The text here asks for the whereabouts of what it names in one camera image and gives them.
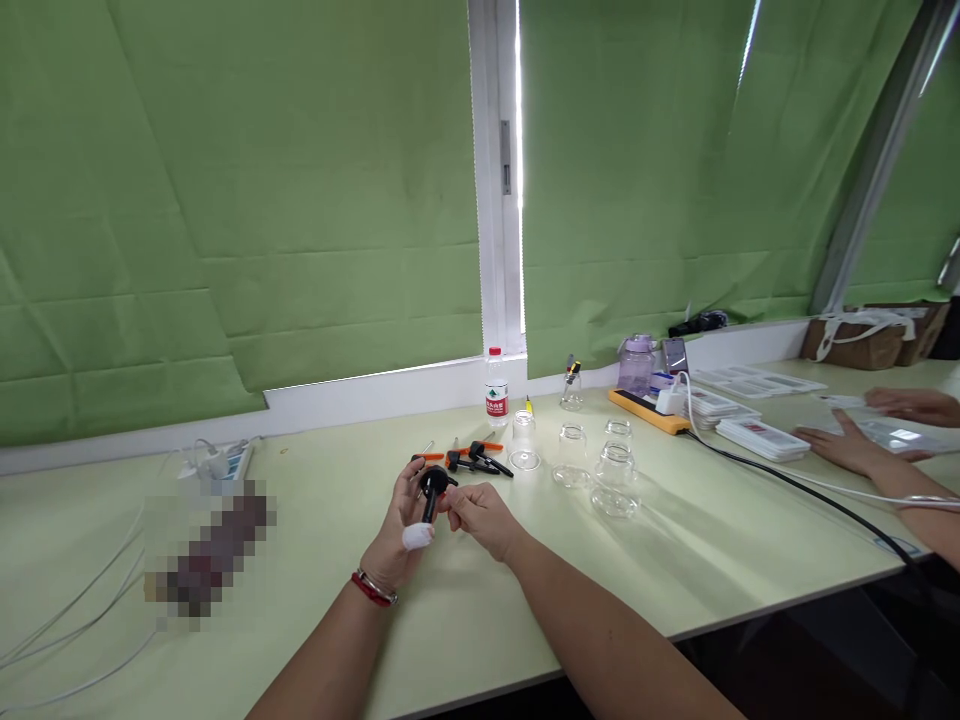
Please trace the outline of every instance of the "water bottle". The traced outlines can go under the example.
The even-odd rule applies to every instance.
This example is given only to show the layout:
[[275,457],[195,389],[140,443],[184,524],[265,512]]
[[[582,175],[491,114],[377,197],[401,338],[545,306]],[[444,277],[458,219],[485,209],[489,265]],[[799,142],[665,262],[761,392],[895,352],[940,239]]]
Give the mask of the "water bottle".
[[503,427],[510,421],[507,379],[503,376],[503,361],[500,348],[490,348],[487,356],[487,384],[484,395],[487,400],[487,421],[490,427]]
[[617,387],[643,397],[650,392],[653,375],[653,340],[649,335],[633,335],[620,343],[620,377]]

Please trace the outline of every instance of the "red bottle label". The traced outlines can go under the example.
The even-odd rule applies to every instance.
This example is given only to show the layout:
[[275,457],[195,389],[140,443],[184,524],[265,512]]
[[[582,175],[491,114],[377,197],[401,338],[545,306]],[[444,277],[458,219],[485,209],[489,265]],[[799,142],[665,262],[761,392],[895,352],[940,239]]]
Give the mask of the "red bottle label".
[[504,417],[508,404],[506,385],[487,385],[487,415]]

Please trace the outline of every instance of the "person's hand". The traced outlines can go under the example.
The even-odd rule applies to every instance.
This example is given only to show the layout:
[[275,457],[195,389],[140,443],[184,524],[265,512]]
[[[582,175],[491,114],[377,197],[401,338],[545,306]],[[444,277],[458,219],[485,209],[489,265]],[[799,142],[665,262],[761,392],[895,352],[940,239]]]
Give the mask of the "person's hand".
[[413,577],[425,548],[408,552],[403,547],[403,529],[420,522],[427,499],[417,499],[420,475],[426,462],[416,458],[400,473],[393,486],[393,498],[377,537],[360,559],[360,567],[384,592],[396,592]]
[[876,468],[883,465],[916,462],[933,457],[930,453],[921,450],[908,450],[895,455],[864,435],[843,410],[834,410],[833,416],[843,428],[843,435],[804,427],[797,428],[793,434],[810,443],[813,451],[820,457],[851,472],[870,477]]
[[960,427],[960,401],[939,390],[874,388],[864,399],[867,405],[888,417],[939,427]]
[[440,500],[439,508],[440,512],[448,513],[451,530],[466,530],[497,562],[503,562],[526,535],[490,483],[451,486]]

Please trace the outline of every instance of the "black cable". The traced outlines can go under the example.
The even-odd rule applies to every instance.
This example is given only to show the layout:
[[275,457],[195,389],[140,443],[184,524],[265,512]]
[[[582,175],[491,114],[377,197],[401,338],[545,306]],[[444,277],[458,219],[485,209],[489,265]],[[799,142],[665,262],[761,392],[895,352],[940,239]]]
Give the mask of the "black cable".
[[[927,606],[927,610],[930,611],[931,617],[936,617],[938,615],[937,605],[933,599],[933,590],[930,586],[930,581],[927,580],[926,575],[923,574],[923,570],[921,570],[920,566],[917,565],[916,560],[910,557],[910,555],[907,554],[907,552],[902,547],[900,547],[896,542],[894,542],[893,538],[891,538],[889,535],[883,532],[883,530],[878,528],[872,522],[861,517],[860,515],[857,515],[857,513],[853,512],[853,510],[850,510],[849,508],[844,507],[843,505],[838,503],[836,500],[832,500],[828,498],[823,493],[819,493],[816,490],[802,484],[798,480],[794,480],[788,475],[784,475],[779,470],[775,470],[774,468],[768,465],[764,465],[763,463],[756,462],[755,460],[750,460],[749,458],[742,457],[740,455],[737,455],[736,453],[727,452],[726,450],[721,450],[720,448],[715,448],[713,447],[713,445],[710,445],[706,441],[700,439],[700,436],[698,436],[695,432],[692,432],[690,430],[683,430],[682,432],[692,437],[694,440],[696,440],[698,443],[703,445],[705,448],[709,450],[713,450],[713,452],[719,455],[723,455],[725,458],[729,458],[730,460],[734,460],[738,463],[743,463],[744,465],[749,465],[750,467],[757,468],[758,470],[763,470],[764,472],[769,473],[770,475],[773,475],[775,478],[779,480],[783,480],[788,485],[792,485],[798,490],[802,490],[808,495],[812,495],[813,497],[817,498],[817,500],[820,500],[826,503],[827,505],[832,507],[834,510],[838,510],[839,512],[843,513],[854,522],[859,523],[860,525],[865,527],[867,530],[874,533],[877,537],[883,540],[883,542],[885,542],[893,552],[897,554],[897,557],[899,557],[900,560],[903,561],[903,564],[906,566],[907,570],[910,572],[910,575],[913,577],[914,582],[917,584],[917,590],[919,590],[920,596],[923,598],[923,602]],[[908,717],[912,717],[914,715],[913,711],[916,710],[917,705],[920,701],[921,682],[927,673],[927,663],[923,660],[919,651],[915,651],[915,652],[916,652],[916,659],[914,660],[914,663],[913,663],[913,670],[910,673],[910,680],[907,685],[907,692],[905,694],[904,703],[903,703],[904,711],[907,713]]]

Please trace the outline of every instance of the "smartphone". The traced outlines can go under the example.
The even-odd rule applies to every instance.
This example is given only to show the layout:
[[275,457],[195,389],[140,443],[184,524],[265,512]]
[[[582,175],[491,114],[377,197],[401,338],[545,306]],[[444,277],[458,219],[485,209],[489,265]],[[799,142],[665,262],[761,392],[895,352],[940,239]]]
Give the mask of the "smartphone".
[[687,344],[683,338],[666,338],[663,340],[663,367],[671,375],[676,375],[687,368]]

